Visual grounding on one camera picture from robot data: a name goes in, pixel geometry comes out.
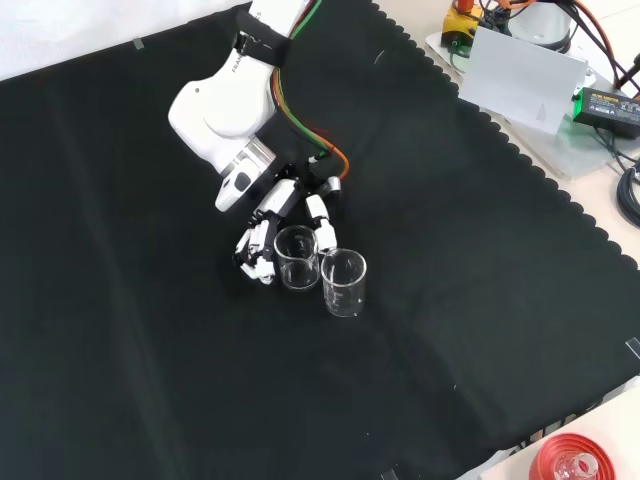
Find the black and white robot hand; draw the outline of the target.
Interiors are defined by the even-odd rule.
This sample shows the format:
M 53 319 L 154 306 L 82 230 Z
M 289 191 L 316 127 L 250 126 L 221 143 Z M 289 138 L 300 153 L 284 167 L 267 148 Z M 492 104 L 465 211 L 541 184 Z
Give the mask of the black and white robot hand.
M 313 225 L 317 250 L 326 254 L 338 246 L 328 206 L 341 198 L 342 184 L 338 176 L 305 186 L 299 178 L 282 178 L 253 211 L 247 229 L 236 245 L 234 263 L 251 280 L 270 285 L 276 278 L 275 238 L 279 224 L 292 209 L 304 201 Z

